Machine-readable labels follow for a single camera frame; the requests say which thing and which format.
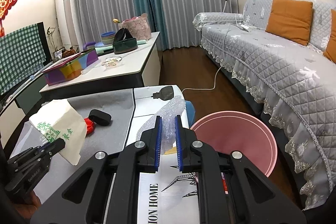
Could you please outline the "pink plastic bin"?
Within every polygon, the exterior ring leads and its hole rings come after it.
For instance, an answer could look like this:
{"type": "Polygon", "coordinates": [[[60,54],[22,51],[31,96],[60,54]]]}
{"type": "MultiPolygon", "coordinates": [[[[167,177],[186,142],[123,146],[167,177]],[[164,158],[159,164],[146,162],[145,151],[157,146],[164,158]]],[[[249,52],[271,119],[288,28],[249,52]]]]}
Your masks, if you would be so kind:
{"type": "Polygon", "coordinates": [[[277,143],[270,129],[259,119],[238,111],[219,111],[196,121],[191,129],[198,140],[216,151],[243,153],[267,177],[277,161],[277,143]]]}

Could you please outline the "colourful storage box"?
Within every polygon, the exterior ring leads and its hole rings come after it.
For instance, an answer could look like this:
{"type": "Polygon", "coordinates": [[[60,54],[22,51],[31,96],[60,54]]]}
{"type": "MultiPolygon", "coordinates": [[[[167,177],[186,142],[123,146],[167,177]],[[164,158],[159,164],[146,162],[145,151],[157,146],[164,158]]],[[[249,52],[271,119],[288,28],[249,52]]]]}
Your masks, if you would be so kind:
{"type": "Polygon", "coordinates": [[[81,71],[98,60],[95,49],[88,49],[65,57],[42,71],[48,86],[77,78],[81,71]]]}

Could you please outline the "red wall ornament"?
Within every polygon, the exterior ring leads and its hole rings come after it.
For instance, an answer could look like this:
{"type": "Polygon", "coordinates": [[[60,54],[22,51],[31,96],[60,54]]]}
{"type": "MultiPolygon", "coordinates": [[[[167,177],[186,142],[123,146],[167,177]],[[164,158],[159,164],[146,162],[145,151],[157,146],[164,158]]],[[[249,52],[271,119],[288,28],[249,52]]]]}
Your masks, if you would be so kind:
{"type": "Polygon", "coordinates": [[[5,36],[2,21],[8,15],[9,10],[17,3],[17,0],[0,0],[0,37],[5,36]]]}

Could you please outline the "white printed tablecloth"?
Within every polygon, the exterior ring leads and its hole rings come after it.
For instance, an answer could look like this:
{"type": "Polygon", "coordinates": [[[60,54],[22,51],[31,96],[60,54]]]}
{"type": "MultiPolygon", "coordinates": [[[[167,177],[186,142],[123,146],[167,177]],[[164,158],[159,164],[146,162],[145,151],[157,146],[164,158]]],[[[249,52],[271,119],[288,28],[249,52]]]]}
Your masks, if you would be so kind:
{"type": "MultiPolygon", "coordinates": [[[[161,88],[134,89],[135,109],[125,145],[135,142],[142,125],[167,104],[152,97],[161,88]]],[[[137,223],[199,223],[198,209],[196,178],[179,171],[173,149],[161,155],[158,172],[140,174],[137,223]]]]}

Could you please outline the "pink woven basket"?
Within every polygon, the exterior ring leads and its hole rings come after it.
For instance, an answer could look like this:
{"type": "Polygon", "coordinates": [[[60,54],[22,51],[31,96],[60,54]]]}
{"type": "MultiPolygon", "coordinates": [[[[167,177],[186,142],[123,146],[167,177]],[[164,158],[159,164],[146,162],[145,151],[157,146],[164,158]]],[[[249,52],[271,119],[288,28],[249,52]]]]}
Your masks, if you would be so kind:
{"type": "Polygon", "coordinates": [[[130,34],[137,40],[151,39],[151,29],[146,13],[126,19],[119,23],[118,26],[119,28],[127,28],[130,34]]]}

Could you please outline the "grey table mat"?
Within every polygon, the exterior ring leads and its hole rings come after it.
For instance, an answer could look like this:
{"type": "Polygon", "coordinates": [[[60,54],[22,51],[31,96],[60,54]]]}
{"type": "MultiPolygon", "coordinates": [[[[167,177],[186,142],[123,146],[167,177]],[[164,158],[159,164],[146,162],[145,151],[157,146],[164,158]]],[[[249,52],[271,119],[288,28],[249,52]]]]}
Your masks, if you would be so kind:
{"type": "Polygon", "coordinates": [[[122,151],[134,112],[133,89],[72,97],[68,102],[84,118],[92,109],[97,109],[110,114],[112,119],[107,126],[97,125],[94,132],[85,138],[78,165],[71,165],[59,153],[52,157],[50,170],[34,189],[41,202],[45,202],[94,153],[122,151]]]}

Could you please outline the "white paper bag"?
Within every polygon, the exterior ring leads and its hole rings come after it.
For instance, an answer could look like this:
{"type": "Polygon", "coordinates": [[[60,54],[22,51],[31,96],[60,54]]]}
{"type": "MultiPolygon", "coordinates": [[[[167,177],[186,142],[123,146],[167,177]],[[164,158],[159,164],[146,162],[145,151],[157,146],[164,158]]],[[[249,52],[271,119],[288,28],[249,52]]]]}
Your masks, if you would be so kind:
{"type": "Polygon", "coordinates": [[[60,155],[72,165],[79,163],[87,124],[67,99],[53,100],[45,104],[29,121],[48,142],[63,139],[65,147],[60,151],[60,155]]]}

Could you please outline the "white coffee table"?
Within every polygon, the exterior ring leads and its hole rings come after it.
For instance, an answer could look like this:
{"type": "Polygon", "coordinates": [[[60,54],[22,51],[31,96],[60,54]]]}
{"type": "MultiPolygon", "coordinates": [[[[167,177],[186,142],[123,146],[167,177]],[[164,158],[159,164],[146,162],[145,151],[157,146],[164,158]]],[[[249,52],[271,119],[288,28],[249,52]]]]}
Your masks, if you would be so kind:
{"type": "Polygon", "coordinates": [[[151,39],[136,50],[121,54],[121,61],[112,67],[102,63],[113,53],[100,56],[98,61],[73,80],[44,86],[40,94],[45,101],[84,96],[114,90],[157,86],[161,71],[158,53],[160,33],[153,32],[151,39]]]}

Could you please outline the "clear glass ashtray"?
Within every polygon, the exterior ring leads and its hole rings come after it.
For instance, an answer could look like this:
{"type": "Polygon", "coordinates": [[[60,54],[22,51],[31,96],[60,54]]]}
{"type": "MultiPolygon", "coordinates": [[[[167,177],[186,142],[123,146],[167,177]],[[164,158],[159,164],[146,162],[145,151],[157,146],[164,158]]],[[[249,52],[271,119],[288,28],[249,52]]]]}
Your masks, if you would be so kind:
{"type": "Polygon", "coordinates": [[[103,60],[101,65],[106,68],[112,68],[112,67],[117,67],[121,65],[121,63],[122,63],[121,56],[112,56],[112,57],[108,57],[105,60],[103,60]]]}

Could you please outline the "small red wrapper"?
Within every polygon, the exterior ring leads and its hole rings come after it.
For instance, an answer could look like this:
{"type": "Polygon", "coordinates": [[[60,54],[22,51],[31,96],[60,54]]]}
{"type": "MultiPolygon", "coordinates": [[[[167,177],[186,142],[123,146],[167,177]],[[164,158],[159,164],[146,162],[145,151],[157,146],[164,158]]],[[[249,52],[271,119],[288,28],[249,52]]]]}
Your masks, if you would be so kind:
{"type": "Polygon", "coordinates": [[[93,122],[89,118],[85,118],[84,121],[87,125],[87,135],[93,133],[95,130],[95,122],[93,122]]]}

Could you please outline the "grey quilted sofa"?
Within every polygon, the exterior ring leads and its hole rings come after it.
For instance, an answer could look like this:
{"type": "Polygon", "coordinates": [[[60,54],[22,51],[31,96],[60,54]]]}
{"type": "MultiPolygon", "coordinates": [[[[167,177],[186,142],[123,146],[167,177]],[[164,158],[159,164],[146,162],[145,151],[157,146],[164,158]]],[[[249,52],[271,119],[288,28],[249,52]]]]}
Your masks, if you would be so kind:
{"type": "Polygon", "coordinates": [[[335,187],[335,63],[323,55],[335,5],[312,1],[310,38],[302,46],[265,31],[272,1],[248,0],[241,14],[201,12],[193,25],[201,47],[284,132],[309,210],[323,205],[335,187]]]}

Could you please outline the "bubble wrap sheet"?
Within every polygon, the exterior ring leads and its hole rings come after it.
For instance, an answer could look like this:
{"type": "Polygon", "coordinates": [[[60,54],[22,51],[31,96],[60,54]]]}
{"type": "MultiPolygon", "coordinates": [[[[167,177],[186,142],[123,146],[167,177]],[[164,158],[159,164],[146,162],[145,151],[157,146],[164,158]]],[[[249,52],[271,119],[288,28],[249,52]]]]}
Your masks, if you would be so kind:
{"type": "Polygon", "coordinates": [[[136,135],[136,140],[140,140],[141,135],[145,130],[154,128],[156,117],[160,116],[162,118],[161,154],[163,155],[173,148],[173,144],[175,143],[175,117],[177,115],[182,115],[184,110],[185,100],[183,97],[176,96],[169,100],[165,106],[160,108],[140,127],[136,135]]]}

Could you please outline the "dark green tray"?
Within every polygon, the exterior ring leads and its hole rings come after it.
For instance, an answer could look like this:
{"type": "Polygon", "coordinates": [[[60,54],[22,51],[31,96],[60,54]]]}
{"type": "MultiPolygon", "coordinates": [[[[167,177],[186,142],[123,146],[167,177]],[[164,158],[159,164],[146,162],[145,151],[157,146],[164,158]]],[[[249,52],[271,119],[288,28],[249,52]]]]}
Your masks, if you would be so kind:
{"type": "Polygon", "coordinates": [[[138,48],[137,39],[134,38],[127,28],[120,28],[113,41],[113,50],[115,54],[127,53],[138,48]]]}

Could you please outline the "white standing air conditioner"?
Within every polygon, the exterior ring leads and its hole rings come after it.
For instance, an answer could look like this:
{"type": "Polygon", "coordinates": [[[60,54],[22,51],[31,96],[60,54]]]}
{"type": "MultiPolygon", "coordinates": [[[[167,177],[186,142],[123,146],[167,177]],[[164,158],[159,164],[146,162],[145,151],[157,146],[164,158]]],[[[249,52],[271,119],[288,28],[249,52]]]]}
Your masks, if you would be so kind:
{"type": "Polygon", "coordinates": [[[55,0],[55,5],[63,46],[66,49],[73,47],[79,52],[83,51],[83,38],[80,31],[75,0],[55,0]]]}

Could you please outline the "orange cushion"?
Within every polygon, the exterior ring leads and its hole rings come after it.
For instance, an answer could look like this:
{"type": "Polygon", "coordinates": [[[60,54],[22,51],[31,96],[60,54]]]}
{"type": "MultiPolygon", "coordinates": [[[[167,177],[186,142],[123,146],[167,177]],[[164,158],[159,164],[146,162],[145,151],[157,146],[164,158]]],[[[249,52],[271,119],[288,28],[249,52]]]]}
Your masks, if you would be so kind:
{"type": "Polygon", "coordinates": [[[312,18],[312,2],[273,0],[265,31],[302,46],[307,46],[312,18]]]}
{"type": "Polygon", "coordinates": [[[331,10],[331,33],[323,55],[336,63],[336,10],[331,10]]]}

